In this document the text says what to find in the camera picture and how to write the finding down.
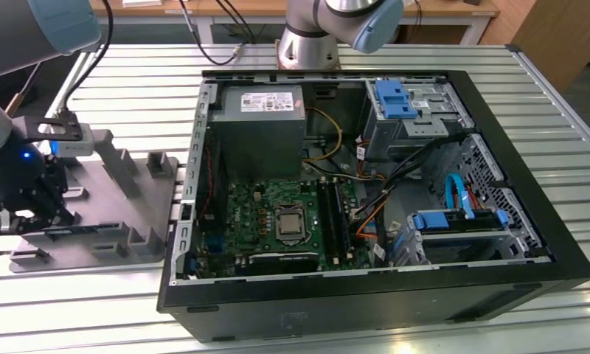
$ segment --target blue plastic bracket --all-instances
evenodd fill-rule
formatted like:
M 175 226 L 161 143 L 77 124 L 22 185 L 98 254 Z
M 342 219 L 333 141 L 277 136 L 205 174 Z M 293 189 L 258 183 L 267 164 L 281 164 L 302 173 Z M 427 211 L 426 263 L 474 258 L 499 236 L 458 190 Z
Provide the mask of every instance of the blue plastic bracket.
M 398 80 L 377 80 L 375 92 L 386 119 L 415 119 L 417 110 L 409 100 L 410 94 Z

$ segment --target sticker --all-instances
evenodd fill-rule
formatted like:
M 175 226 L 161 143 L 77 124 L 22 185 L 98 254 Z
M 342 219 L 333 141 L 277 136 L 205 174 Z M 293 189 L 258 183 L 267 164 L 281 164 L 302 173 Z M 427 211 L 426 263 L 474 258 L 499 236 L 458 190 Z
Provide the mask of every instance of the sticker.
M 293 93 L 290 92 L 258 92 L 241 96 L 241 112 L 283 112 L 294 110 Z
M 402 224 L 398 223 L 397 221 L 391 222 L 391 225 L 389 226 L 389 232 L 395 232 L 397 230 L 401 229 Z
M 183 14 L 183 10 L 165 10 L 163 13 L 167 15 L 181 15 Z
M 362 146 L 355 148 L 355 158 L 361 161 L 365 159 L 365 148 Z
M 413 101 L 411 104 L 414 108 L 429 108 L 426 101 Z
M 374 246 L 374 253 L 381 260 L 385 260 L 385 250 L 382 249 L 382 247 L 379 247 L 378 244 L 375 244 Z

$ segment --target black cable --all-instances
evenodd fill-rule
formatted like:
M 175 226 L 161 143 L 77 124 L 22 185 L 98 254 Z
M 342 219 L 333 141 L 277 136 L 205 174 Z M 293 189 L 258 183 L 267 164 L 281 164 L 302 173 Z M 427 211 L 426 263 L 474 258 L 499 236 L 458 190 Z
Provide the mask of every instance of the black cable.
M 382 206 L 381 210 L 375 214 L 374 217 L 374 225 L 375 225 L 375 236 L 378 237 L 377 243 L 378 246 L 385 250 L 385 259 L 381 260 L 375 257 L 374 267 L 381 268 L 386 266 L 386 262 L 389 261 L 389 252 L 386 249 L 386 228 L 385 228 L 385 206 Z
M 245 18 L 243 18 L 242 15 L 239 14 L 238 9 L 235 9 L 234 5 L 231 5 L 231 3 L 229 2 L 229 0 L 223 0 L 223 1 L 225 1 L 225 3 L 229 5 L 229 7 L 233 9 L 235 15 L 237 15 L 238 18 L 239 18 L 239 21 L 245 24 L 245 28 L 246 28 L 246 30 L 249 31 L 249 36 L 250 36 L 250 38 L 249 38 L 249 42 L 250 42 L 251 44 L 255 44 L 255 35 L 253 34 L 251 29 L 250 29 L 250 27 L 249 27 L 249 24 L 246 23 Z M 234 16 L 231 16 L 231 14 L 229 13 L 229 11 L 225 10 L 225 12 L 229 14 L 229 16 L 230 16 L 231 18 L 234 17 Z
M 106 41 L 105 44 L 102 46 L 102 50 L 100 51 L 98 57 L 94 59 L 92 65 L 88 67 L 88 70 L 85 70 L 85 72 L 82 73 L 81 77 L 78 78 L 78 80 L 74 82 L 74 84 L 70 86 L 68 92 L 65 93 L 65 96 L 62 98 L 62 106 L 61 106 L 61 110 L 68 111 L 68 100 L 72 96 L 72 94 L 74 93 L 74 91 L 78 89 L 78 87 L 81 86 L 82 82 L 85 81 L 85 79 L 88 78 L 89 74 L 92 73 L 92 71 L 94 70 L 96 66 L 98 65 L 100 61 L 102 60 L 106 51 L 109 50 L 109 46 L 110 46 L 110 39 L 113 38 L 114 35 L 114 14 L 113 11 L 110 9 L 110 5 L 109 5 L 109 0 L 102 0 L 102 3 L 105 5 L 105 11 L 106 11 L 106 20 L 109 23 L 109 30 L 106 31 Z
M 181 8 L 182 8 L 182 15 L 183 15 L 183 19 L 186 20 L 186 25 L 187 25 L 187 30 L 190 35 L 193 36 L 194 39 L 194 43 L 197 44 L 198 50 L 201 50 L 201 54 L 203 55 L 205 59 L 209 60 L 209 62 L 211 64 L 214 64 L 215 66 L 222 66 L 222 65 L 227 65 L 234 59 L 235 57 L 238 57 L 238 52 L 239 49 L 242 48 L 243 44 L 239 44 L 235 48 L 234 51 L 231 53 L 231 56 L 229 57 L 229 59 L 226 59 L 223 62 L 218 62 L 214 59 L 211 59 L 211 57 L 209 56 L 207 52 L 203 49 L 203 46 L 201 45 L 201 40 L 198 39 L 197 33 L 194 33 L 194 28 L 193 28 L 193 24 L 189 21 L 189 16 L 187 16 L 187 9 L 186 9 L 186 4 L 183 3 L 182 0 L 178 0 L 178 3 L 181 4 Z
M 305 164 L 309 164 L 310 166 L 313 166 L 314 168 L 317 168 L 322 173 L 325 173 L 326 175 L 334 175 L 334 172 L 330 172 L 325 169 L 322 169 L 321 167 L 318 167 L 318 164 L 314 164 L 313 162 L 303 162 Z
M 238 37 L 238 33 L 235 33 L 231 28 L 229 28 L 229 24 L 219 24 L 229 32 L 230 37 Z
M 413 42 L 413 39 L 417 36 L 419 29 L 422 28 L 422 5 L 419 4 L 419 0 L 415 0 L 415 6 L 417 6 L 415 24 L 413 25 L 411 34 L 409 35 L 406 43 Z
M 467 137 L 467 133 L 457 133 L 446 138 L 439 138 L 429 142 L 426 145 L 423 145 L 406 159 L 402 160 L 402 162 L 398 163 L 395 168 L 393 169 L 393 172 L 389 174 L 389 177 L 386 178 L 385 183 L 382 184 L 382 190 L 377 194 L 374 198 L 370 199 L 370 202 L 367 202 L 363 206 L 358 208 L 357 214 L 367 210 L 370 207 L 374 207 L 379 205 L 385 201 L 385 199 L 389 197 L 390 192 L 397 186 L 397 182 L 401 178 L 403 178 L 410 172 L 417 170 L 422 163 L 426 161 L 429 152 L 438 148 L 439 146 L 449 144 L 450 142 L 458 142 L 462 141 Z
M 323 155 L 327 155 L 326 149 L 325 149 L 325 145 L 321 146 L 321 153 Z M 337 164 L 337 162 L 333 160 L 333 157 L 329 156 L 327 158 L 325 158 L 325 160 L 330 163 L 331 166 L 334 166 L 334 168 L 337 169 L 338 173 L 343 173 L 343 171 L 341 170 L 341 166 Z
M 402 178 L 403 176 L 398 175 L 398 172 L 401 171 L 402 168 L 409 168 L 411 165 L 406 166 L 407 163 L 410 162 L 410 160 L 415 160 L 415 162 L 413 163 L 413 165 L 419 162 L 419 160 L 417 159 L 418 157 L 425 157 L 425 153 L 430 152 L 431 150 L 434 150 L 435 148 L 438 148 L 439 146 L 449 144 L 450 142 L 459 142 L 462 141 L 465 138 L 467 137 L 467 133 L 462 132 L 462 133 L 455 133 L 445 138 L 438 138 L 435 140 L 433 140 L 431 142 L 429 142 L 426 145 L 423 145 L 411 155 L 409 155 L 409 157 L 406 159 L 402 160 L 402 162 L 395 166 L 395 168 L 393 169 L 391 173 L 389 174 L 389 177 L 386 179 L 385 184 L 382 185 L 382 188 L 386 188 L 387 186 L 390 186 L 399 178 Z
M 225 11 L 225 13 L 229 15 L 229 18 L 233 20 L 233 22 L 235 23 L 235 26 L 238 26 L 242 34 L 246 36 L 246 40 L 254 44 L 255 43 L 255 38 L 253 36 L 253 33 L 250 32 L 250 28 L 249 28 L 249 24 L 246 24 L 246 21 L 243 21 L 242 17 L 239 16 L 239 13 L 237 11 L 237 9 L 234 8 L 234 6 L 231 5 L 231 3 L 227 4 L 231 7 L 233 11 L 235 12 L 235 14 L 238 15 L 239 19 L 242 20 L 242 22 L 245 23 L 246 27 L 242 26 L 242 24 L 238 22 L 238 19 L 234 17 L 234 15 L 231 14 L 230 10 L 225 7 L 223 3 L 221 2 L 221 0 L 215 0 L 215 3 L 218 4 L 219 8 L 222 11 Z
M 262 32 L 265 31 L 265 28 L 266 28 L 266 24 L 262 24 L 262 27 L 261 27 L 259 31 L 257 31 L 257 34 L 254 35 L 254 36 L 255 36 L 254 39 L 258 39 L 258 38 L 259 38 L 259 35 L 261 35 Z

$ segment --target metal bracket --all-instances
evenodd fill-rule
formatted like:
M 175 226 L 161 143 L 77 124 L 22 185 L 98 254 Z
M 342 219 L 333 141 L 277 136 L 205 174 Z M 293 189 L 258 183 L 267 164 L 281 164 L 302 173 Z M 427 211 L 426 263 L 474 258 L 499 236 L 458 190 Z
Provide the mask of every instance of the metal bracket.
M 40 129 L 44 124 L 50 126 L 48 133 L 44 133 L 45 129 Z M 41 142 L 42 140 L 77 142 L 82 139 L 77 115 L 70 111 L 61 111 L 56 118 L 34 116 L 13 118 L 13 129 L 20 133 L 24 142 Z

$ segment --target cpu socket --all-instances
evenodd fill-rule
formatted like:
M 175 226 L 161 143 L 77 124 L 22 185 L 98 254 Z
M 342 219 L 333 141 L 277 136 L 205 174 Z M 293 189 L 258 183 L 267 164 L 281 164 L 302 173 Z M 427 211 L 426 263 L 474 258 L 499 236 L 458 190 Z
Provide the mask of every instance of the cpu socket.
M 275 208 L 275 239 L 286 245 L 294 245 L 306 239 L 303 208 L 281 205 Z

